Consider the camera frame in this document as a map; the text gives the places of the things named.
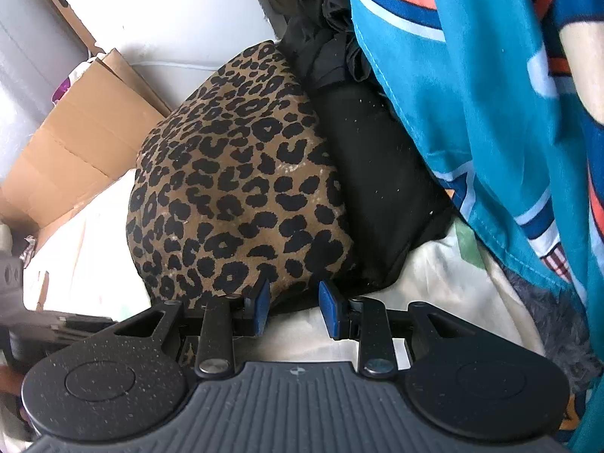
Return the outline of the person's left hand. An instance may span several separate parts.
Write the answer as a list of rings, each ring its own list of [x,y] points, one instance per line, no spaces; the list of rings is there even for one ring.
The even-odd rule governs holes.
[[[23,374],[10,368],[8,365],[0,366],[0,391],[18,397],[22,390]]]

